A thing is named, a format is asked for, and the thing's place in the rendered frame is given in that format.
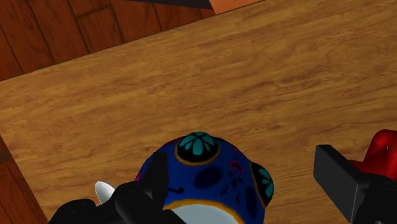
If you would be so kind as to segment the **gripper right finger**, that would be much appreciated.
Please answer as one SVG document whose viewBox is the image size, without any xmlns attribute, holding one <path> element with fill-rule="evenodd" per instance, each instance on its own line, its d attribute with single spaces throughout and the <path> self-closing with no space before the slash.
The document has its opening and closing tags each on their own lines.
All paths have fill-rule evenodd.
<svg viewBox="0 0 397 224">
<path fill-rule="evenodd" d="M 397 224 L 397 182 L 361 172 L 334 147 L 317 145 L 314 179 L 352 224 Z"/>
</svg>

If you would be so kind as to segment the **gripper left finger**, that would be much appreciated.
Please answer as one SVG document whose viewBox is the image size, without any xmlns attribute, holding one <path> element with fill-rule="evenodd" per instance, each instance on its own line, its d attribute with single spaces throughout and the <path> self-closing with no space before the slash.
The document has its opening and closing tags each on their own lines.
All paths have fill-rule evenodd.
<svg viewBox="0 0 397 224">
<path fill-rule="evenodd" d="M 69 201 L 48 224 L 186 224 L 164 209 L 168 183 L 167 154 L 155 152 L 140 180 L 119 185 L 99 206 L 90 199 Z"/>
</svg>

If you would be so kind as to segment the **red glossy figure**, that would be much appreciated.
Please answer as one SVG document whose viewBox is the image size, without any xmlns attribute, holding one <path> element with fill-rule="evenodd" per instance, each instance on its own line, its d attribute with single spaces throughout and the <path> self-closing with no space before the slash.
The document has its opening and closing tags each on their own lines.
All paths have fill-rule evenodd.
<svg viewBox="0 0 397 224">
<path fill-rule="evenodd" d="M 350 160 L 361 172 L 386 176 L 397 182 L 397 130 L 378 131 L 363 161 Z"/>
</svg>

